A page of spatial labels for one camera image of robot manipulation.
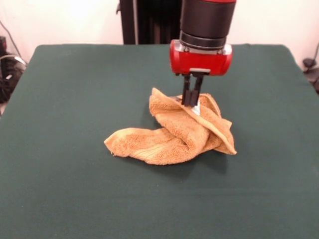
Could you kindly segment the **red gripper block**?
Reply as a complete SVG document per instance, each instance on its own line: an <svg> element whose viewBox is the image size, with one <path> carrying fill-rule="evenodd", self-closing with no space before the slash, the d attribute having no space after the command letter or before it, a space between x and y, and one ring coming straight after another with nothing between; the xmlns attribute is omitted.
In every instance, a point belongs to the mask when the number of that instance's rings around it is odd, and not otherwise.
<svg viewBox="0 0 319 239"><path fill-rule="evenodd" d="M172 40L169 49L170 66L175 74L184 74L182 101L183 105L196 106L204 75L222 76L231 64L233 49L230 44L219 50L200 50L183 45L179 40ZM190 87L190 73L195 74L195 85Z"/></svg>

